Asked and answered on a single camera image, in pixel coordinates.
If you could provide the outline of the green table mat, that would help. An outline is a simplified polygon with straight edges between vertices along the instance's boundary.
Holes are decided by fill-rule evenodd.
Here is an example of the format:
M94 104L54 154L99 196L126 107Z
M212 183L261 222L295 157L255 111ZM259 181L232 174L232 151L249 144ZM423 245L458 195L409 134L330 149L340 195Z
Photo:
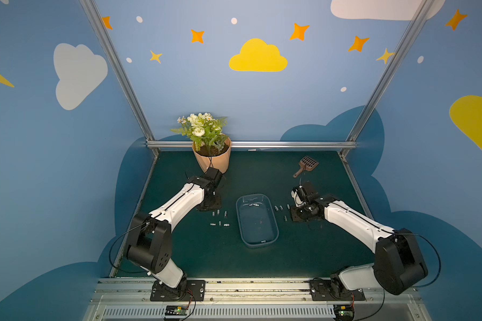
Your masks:
M287 204L293 204L291 190L306 181L312 182L321 195L333 195L362 211L338 154L311 151L309 156L319 165L294 178L302 152L232 152L228 171L218 189L222 198L220 215L213 217L212 212L193 210L178 224L173 234L172 253L176 265L190 278L314 278L371 263L373 253L342 228L324 220L292 221L287 208ZM269 246L252 249L241 240L236 201L255 193L270 199L279 237Z

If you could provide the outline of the small brown slotted scoop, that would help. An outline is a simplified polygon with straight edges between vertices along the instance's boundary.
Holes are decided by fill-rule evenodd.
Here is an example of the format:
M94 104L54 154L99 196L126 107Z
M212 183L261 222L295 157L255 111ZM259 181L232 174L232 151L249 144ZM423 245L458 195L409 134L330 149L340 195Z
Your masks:
M294 178L297 178L302 172L304 171L313 171L317 166L319 165L319 162L310 156L304 156L300 161L299 161L299 170L293 175Z

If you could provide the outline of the right aluminium frame post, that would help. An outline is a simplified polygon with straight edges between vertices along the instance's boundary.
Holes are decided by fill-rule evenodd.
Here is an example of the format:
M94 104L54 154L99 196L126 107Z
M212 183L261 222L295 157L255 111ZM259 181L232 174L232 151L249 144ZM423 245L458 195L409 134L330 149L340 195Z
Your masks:
M357 138L360 136L373 111L375 111L384 92L390 85L395 73L400 68L402 61L420 34L424 24L427 22L428 15L434 4L434 0L425 0L419 3L418 9L412 16L411 22L408 24L403 36L395 48L395 55L391 57L391 61L388 62L387 67L384 68L384 72L382 73L374 91L362 109L360 116L358 116L353 128L349 132L346 143L352 143L354 145L353 149L356 148Z

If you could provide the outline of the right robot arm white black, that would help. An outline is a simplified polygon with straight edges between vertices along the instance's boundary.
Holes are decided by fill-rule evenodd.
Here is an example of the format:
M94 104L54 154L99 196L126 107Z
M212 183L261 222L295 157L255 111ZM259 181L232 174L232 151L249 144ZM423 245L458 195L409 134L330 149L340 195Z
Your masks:
M330 277L330 295L346 300L353 291L383 289L395 296L428 276L419 243L411 231L384 226L333 197L310 198L292 192L291 212L300 220L324 218L361 241L374 261L347 267Z

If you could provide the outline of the aluminium front rail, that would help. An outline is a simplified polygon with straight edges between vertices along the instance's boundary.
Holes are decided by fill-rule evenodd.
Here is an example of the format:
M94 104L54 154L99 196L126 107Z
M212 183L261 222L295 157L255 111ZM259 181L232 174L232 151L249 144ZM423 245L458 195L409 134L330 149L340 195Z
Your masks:
M354 320L430 320L417 289L399 296L363 289L365 301L313 301L307 278L200 278L203 302L151 302L151 278L107 278L84 320L334 320L335 305L350 305ZM166 306L187 308L185 318L164 318Z

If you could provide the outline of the controller board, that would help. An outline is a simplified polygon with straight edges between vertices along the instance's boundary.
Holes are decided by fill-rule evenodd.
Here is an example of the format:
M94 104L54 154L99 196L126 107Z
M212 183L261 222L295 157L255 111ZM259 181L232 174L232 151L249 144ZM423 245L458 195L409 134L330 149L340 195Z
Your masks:
M335 305L333 307L334 321L353 321L354 309L350 305Z
M164 310L164 318L185 318L187 317L187 308L183 306L166 306Z

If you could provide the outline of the right controller board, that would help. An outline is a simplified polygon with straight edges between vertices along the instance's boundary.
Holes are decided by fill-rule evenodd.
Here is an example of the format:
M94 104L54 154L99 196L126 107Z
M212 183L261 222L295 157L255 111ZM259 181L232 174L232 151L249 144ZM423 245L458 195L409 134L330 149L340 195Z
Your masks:
M353 321L354 309L350 305L335 305L333 307L334 321Z

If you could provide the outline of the aluminium back crossbar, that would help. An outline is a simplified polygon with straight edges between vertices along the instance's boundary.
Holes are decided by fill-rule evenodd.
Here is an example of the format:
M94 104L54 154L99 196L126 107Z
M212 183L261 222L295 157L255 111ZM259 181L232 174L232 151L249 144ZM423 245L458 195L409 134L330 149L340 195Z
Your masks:
M191 148L193 143L184 140L147 140L149 148ZM306 149L355 149L356 142L313 142L313 141L232 141L232 148L306 148Z

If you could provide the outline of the left controller board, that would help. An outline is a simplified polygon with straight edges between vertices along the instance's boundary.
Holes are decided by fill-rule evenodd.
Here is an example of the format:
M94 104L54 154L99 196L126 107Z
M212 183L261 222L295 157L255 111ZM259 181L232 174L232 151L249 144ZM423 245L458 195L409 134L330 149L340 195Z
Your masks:
M187 308L183 306L166 306L164 310L164 318L185 318L187 317Z

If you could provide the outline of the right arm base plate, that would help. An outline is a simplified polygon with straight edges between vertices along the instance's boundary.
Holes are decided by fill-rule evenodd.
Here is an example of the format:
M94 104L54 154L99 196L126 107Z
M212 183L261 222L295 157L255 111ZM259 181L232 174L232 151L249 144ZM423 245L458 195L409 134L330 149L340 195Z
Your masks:
M365 301L363 291L348 290L337 279L313 278L309 280L313 301Z

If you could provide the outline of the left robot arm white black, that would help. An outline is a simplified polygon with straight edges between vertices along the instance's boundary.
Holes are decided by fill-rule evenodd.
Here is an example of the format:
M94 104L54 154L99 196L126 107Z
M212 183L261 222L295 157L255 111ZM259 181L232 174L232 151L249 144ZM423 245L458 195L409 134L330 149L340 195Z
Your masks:
M195 207L213 205L217 188L215 183L186 183L179 193L146 218L134 217L125 242L128 261L170 289L181 287L184 272L171 259L173 231Z

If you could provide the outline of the aluminium frame post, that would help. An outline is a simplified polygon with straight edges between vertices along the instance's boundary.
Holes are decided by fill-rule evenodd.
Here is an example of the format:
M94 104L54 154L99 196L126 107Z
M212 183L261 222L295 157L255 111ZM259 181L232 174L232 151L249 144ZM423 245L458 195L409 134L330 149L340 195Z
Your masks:
M155 140L155 138L153 136L145 113L143 112L143 109L140 105L139 99L135 94L135 91L125 72L125 69L123 68L120 57L114 47L111 37L107 32L107 28L105 27L105 24L102 20L99 8L95 1L92 0L80 0L80 4L84 9L84 13L87 16L88 21L91 23L92 28L95 31L96 37L98 38L100 45L104 50L107 60L110 63L117 80L119 81L119 84L127 99L127 102L129 103L131 110L133 111L135 118L137 119L138 125L145 136L145 145L147 148L151 149L152 153L157 159L160 153L159 148L148 147L148 143L152 140Z
M395 73L400 68L402 61L420 34L424 24L427 22L428 15L434 4L434 0L425 0L419 3L418 9L412 16L411 22L408 24L403 36L395 48L395 55L391 57L391 61L388 62L387 67L384 68L384 72L382 73L374 91L362 109L360 116L358 116L353 128L349 132L346 143L352 143L354 145L353 149L356 148L357 138L360 136L373 111L375 111L384 92L390 85Z

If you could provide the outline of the white flowers green plant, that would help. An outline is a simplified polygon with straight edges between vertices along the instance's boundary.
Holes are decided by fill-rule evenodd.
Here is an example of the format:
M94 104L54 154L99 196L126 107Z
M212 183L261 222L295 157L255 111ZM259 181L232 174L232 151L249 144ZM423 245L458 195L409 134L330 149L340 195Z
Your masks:
M227 125L225 117L216 119L208 112L190 114L179 117L178 124L179 127L171 132L190 139L199 155L219 156L228 148L228 136L223 133L223 127Z

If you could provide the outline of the left aluminium frame post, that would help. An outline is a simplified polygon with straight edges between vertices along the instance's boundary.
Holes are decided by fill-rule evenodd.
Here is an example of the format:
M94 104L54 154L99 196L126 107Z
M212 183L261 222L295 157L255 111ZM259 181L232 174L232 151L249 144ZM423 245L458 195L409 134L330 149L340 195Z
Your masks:
M120 57L114 47L111 37L107 32L107 28L105 27L105 24L102 20L99 8L95 1L92 0L80 0L80 4L84 9L84 13L87 16L88 21L91 23L92 28L95 31L96 37L98 38L100 45L104 50L107 60L110 63L117 80L119 81L119 84L127 99L127 102L129 103L131 110L133 111L135 118L137 119L138 125L145 136L145 145L147 148L151 149L152 153L157 159L160 153L159 148L148 147L148 143L152 140L155 140L155 138L153 136L145 113L143 112L143 109L140 105L139 99L135 94L135 91L125 72L125 69L123 68Z

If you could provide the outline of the clear plastic storage box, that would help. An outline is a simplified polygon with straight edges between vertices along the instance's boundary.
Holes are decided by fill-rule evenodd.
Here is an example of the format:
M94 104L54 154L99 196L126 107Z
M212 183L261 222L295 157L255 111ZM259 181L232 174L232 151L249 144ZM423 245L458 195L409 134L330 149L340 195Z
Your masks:
M260 203L259 207L250 207ZM236 201L240 236L248 248L269 246L277 241L279 230L270 199L264 194L244 195Z

